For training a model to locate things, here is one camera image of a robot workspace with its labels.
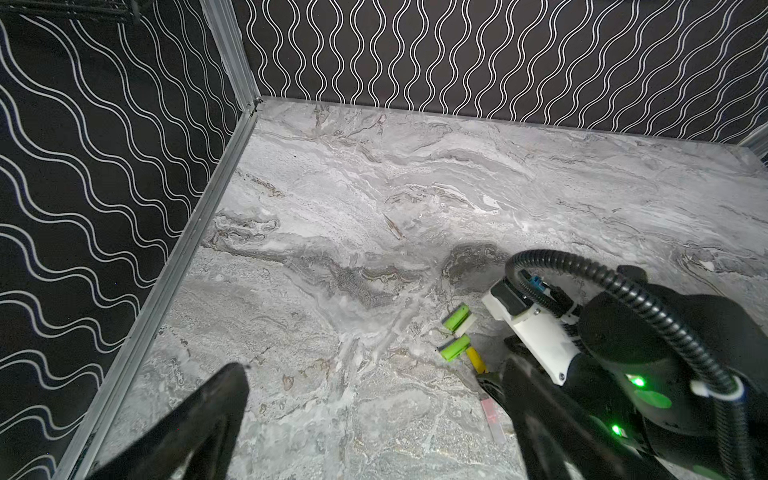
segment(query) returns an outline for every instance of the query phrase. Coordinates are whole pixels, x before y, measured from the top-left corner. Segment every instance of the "black corrugated hose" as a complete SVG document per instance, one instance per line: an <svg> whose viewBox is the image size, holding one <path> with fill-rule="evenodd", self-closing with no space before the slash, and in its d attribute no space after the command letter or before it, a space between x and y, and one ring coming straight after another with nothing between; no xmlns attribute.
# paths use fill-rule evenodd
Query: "black corrugated hose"
<svg viewBox="0 0 768 480"><path fill-rule="evenodd" d="M656 333L683 357L710 391L727 395L739 388L698 335L677 318L661 299L647 292L639 283L598 262L573 253L559 250L526 250L515 254L507 262L507 278L520 291L557 317L565 313L563 306L534 288L521 274L523 269L535 268L568 273L599 285L648 322ZM718 399L713 401L717 445L726 473L733 480L754 480L756 476L750 454L745 398L742 396L735 402Z"/></svg>
<svg viewBox="0 0 768 480"><path fill-rule="evenodd" d="M584 342L581 341L581 337L578 334L578 327L576 327L576 325L569 325L567 323L563 323L562 326L566 335L568 335L568 338L571 339L574 345L576 345L576 348L578 348L578 351L585 355L590 355L589 350L587 350L587 347L584 346Z"/></svg>

